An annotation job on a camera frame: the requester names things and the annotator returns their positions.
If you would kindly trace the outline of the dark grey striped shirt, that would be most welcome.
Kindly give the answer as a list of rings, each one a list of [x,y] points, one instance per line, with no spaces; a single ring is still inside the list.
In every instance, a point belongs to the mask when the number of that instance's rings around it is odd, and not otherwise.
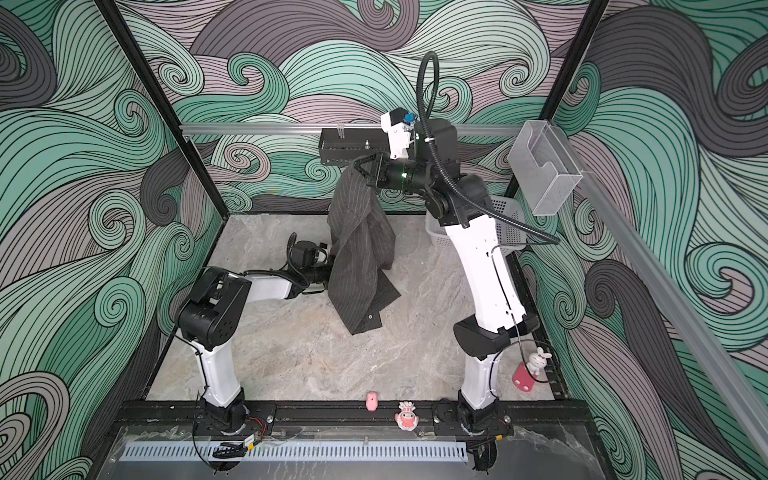
[[[333,266],[327,293],[352,335],[382,326],[381,311],[400,297],[385,272],[395,256],[395,232],[373,188],[348,167],[329,206]]]

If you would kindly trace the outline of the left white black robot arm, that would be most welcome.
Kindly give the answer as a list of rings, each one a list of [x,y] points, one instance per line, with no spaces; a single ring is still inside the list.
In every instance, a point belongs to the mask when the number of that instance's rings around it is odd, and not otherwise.
[[[286,261],[279,269],[232,272],[208,267],[192,286],[177,317],[177,328],[198,357],[204,381],[201,406],[225,431],[239,429],[249,417],[237,379],[232,339],[248,303],[289,300],[327,287],[333,266],[328,245],[289,237]]]

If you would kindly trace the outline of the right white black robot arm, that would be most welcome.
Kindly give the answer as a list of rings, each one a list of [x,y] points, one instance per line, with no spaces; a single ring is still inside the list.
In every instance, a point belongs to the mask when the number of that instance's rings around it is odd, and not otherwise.
[[[459,256],[475,311],[453,328],[465,354],[457,418],[467,431],[480,432],[498,412],[498,362],[533,321],[519,299],[497,235],[498,223],[516,222],[494,212],[479,176],[462,173],[455,157],[458,136],[450,122],[420,122],[398,108],[382,115],[381,128],[387,151],[357,159],[354,167],[369,186],[419,196]]]

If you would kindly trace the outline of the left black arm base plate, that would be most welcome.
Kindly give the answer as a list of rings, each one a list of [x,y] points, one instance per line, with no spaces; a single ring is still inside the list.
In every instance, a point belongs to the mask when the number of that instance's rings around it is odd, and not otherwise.
[[[275,415],[276,404],[271,402],[245,401],[230,407],[215,407],[202,401],[195,420],[203,435],[245,437],[270,434]]]

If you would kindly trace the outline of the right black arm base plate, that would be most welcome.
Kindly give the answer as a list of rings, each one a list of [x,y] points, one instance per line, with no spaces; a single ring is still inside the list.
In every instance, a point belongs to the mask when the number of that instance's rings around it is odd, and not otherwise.
[[[505,404],[495,400],[480,410],[468,403],[442,399],[432,405],[433,430],[436,435],[455,437],[497,437],[511,434],[511,420]]]

